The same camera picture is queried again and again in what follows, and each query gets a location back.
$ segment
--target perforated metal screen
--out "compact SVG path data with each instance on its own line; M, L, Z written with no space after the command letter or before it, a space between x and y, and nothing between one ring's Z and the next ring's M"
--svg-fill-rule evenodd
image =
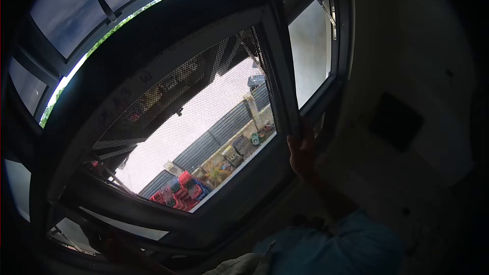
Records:
M131 105L84 166L135 199L192 212L276 134L270 75L254 27L226 38Z

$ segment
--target green leaves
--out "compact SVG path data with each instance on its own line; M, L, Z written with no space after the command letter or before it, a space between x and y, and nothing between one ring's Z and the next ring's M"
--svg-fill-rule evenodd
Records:
M58 91L58 93L56 94L56 99L55 99L56 101L58 101L63 90L64 90L64 87L62 89L60 89ZM49 118L49 115L51 115L51 111L53 110L53 107L56 104L56 101L53 104L51 104L50 106L46 107L46 109L44 110L43 117L40 119L40 122L39 122L39 125L42 128L44 128L44 126L46 125L47 119Z
M109 32L107 32L104 35L104 37L102 37L98 42L95 43L95 45L92 48L90 48L90 50L87 52L87 58L90 56L90 54L92 54L95 51L95 49L98 48L98 46L102 45L102 43L109 36L111 36L114 32L116 32L117 30L119 30L120 27L124 26L126 24L126 22L130 21L136 15L140 14L144 10L150 8L152 5L154 5L155 3L160 2L160 1L161 0L153 0L152 2L150 2L147 5L143 6L141 9L139 9L136 12L132 13L131 15L129 15L128 17L126 17L125 19L123 19L120 23L118 23L117 25L115 25L115 27L113 27ZM62 89L60 89L58 91L58 93L56 94L56 101L58 101L58 98L61 95L61 93L63 92L63 90L64 90L64 87ZM46 125L47 119L49 118L49 115L51 115L51 111L53 110L53 107L54 107L54 104L56 104L56 101L55 101L55 103L53 103L50 106L46 107L46 109L44 110L43 116L42 116L42 118L41 118L41 120L39 122L39 125L42 128L44 128L44 126Z

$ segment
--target car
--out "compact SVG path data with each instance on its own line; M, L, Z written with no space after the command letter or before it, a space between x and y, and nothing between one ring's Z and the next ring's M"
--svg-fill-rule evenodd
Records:
M255 90L258 86L265 83L265 81L266 81L265 75L250 76L248 78L249 92L252 92L253 90Z

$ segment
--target blue shirt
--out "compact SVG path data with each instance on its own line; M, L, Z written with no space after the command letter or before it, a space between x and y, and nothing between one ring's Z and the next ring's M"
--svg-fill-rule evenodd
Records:
M272 275L286 274L397 274L402 243L387 227L362 210L341 219L338 235L328 237L311 228L289 228L258 243L253 252L272 248Z

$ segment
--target window hinge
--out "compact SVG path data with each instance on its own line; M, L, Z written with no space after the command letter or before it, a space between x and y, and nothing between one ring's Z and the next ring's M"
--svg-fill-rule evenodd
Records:
M323 2L325 0L317 0L321 7L324 10L324 13L328 16L328 18L331 21L331 24L333 25L333 40L336 40L336 13L334 11L334 0L330 0L330 7L331 7L331 13L327 10L327 8L324 6Z

